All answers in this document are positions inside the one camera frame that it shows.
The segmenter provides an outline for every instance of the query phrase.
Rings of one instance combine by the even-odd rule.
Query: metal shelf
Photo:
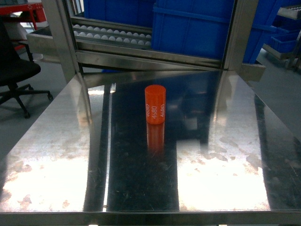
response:
[[[112,23],[101,20],[86,19],[74,16],[73,25],[94,26],[107,29],[116,29],[133,33],[152,33],[145,27]],[[74,28],[75,31],[91,32]],[[57,56],[56,45],[49,27],[37,30],[27,35],[31,51],[50,56]],[[91,66],[126,70],[219,70],[221,60],[167,53],[152,50],[149,46],[118,41],[100,40],[75,36],[78,47],[77,58],[79,63]]]
[[[279,60],[284,60],[284,59],[289,59],[293,53],[289,52],[289,53],[279,53],[278,51],[274,50],[270,45],[268,44],[264,44],[262,47],[265,51],[269,52],[271,55],[273,55],[274,57],[276,57]]]
[[[277,15],[287,17],[293,20],[299,20],[301,19],[301,5],[281,7]]]

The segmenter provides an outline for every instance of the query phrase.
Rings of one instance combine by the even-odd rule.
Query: metal table surface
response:
[[[1,159],[1,225],[301,224],[300,142],[235,72],[85,80]],[[156,126],[150,84],[166,87]]]

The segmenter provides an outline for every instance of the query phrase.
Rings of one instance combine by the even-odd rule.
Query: orange cylinder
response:
[[[161,124],[165,121],[166,89],[160,85],[145,88],[146,121],[150,124]]]

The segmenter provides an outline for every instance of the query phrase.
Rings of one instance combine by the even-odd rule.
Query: roller conveyor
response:
[[[150,47],[151,28],[77,16],[72,17],[71,21],[78,47],[78,61],[85,65],[126,70],[214,71],[221,67],[221,60],[152,50]],[[113,33],[101,31],[103,28],[106,31],[111,29]],[[128,35],[129,32],[133,35],[136,33],[139,37]],[[28,34],[27,39],[32,52],[51,57],[57,56],[49,27]],[[127,63],[121,65],[120,61],[126,61]]]

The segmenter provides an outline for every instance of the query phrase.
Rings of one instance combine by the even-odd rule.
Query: blue storage bin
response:
[[[251,29],[243,62],[254,64],[263,44],[276,32],[276,27],[254,24]]]
[[[152,27],[156,0],[84,0],[86,18]]]
[[[271,26],[283,0],[259,0],[253,24]]]
[[[282,0],[282,7],[287,7],[287,6],[294,6],[294,5],[300,5],[301,0]]]
[[[275,31],[274,33],[267,34],[268,38],[267,38],[265,44],[270,45],[270,44],[272,43],[272,37],[273,37],[274,35],[279,35],[279,34],[285,34],[285,33],[288,33],[287,30],[281,29],[281,28],[279,28],[279,27],[275,27],[275,28],[276,28],[276,31]]]
[[[254,24],[272,25],[283,0],[259,0]],[[157,7],[231,18],[234,0],[157,0]]]
[[[296,33],[301,30],[301,21],[298,23],[281,26],[278,29],[282,30],[285,33]]]
[[[156,4],[159,8],[231,18],[234,0],[157,0]]]
[[[222,59],[230,18],[154,7],[151,46],[155,50]]]
[[[275,35],[272,37],[271,47],[279,53],[292,52],[296,45],[298,35],[298,32]]]

